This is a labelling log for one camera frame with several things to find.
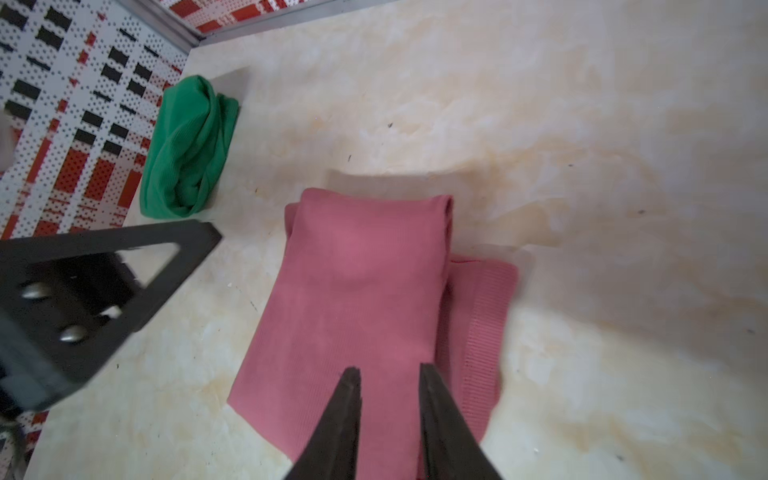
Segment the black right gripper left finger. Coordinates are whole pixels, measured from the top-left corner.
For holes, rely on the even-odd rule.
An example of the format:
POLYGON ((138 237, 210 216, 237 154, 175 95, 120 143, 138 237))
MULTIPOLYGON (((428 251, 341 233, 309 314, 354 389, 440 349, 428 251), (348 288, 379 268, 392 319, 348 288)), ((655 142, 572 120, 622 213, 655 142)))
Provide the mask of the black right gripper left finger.
POLYGON ((284 479, 355 479, 361 410, 361 373, 356 367, 348 367, 306 447, 284 479))

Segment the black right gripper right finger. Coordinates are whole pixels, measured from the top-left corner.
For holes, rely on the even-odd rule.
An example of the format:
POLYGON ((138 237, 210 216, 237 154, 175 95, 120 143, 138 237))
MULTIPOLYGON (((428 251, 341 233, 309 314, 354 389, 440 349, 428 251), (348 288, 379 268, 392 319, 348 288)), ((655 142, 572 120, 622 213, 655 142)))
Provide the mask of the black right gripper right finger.
POLYGON ((433 364, 420 365, 419 410, 427 479, 501 480, 433 364))

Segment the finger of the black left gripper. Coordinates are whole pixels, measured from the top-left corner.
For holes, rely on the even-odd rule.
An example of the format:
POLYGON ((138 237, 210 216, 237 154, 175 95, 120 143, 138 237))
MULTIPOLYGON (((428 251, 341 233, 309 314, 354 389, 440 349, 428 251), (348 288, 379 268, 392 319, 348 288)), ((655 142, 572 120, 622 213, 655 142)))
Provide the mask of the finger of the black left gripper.
POLYGON ((44 411, 86 385, 221 241, 175 221, 1 243, 1 411, 44 411), (121 252, 177 246, 142 284, 121 252))

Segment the maroon tank top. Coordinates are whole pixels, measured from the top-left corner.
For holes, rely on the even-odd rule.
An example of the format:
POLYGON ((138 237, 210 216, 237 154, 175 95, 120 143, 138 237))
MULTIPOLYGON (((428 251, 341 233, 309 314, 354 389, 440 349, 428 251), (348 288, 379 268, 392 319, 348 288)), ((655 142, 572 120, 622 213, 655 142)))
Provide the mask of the maroon tank top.
POLYGON ((285 209, 279 274, 228 402, 297 459, 342 372, 362 374, 361 479, 421 479, 419 367, 436 366, 473 436, 501 393, 518 281, 509 263, 454 254, 453 199, 308 189, 285 209))

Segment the green tank top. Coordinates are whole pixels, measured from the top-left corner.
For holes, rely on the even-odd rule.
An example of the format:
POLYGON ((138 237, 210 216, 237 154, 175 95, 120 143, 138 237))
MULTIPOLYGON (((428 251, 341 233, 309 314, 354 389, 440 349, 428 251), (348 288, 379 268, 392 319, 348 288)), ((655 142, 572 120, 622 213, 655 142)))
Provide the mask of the green tank top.
POLYGON ((208 203, 228 158, 239 102, 195 75, 167 89, 138 194, 142 215, 188 218, 208 203))

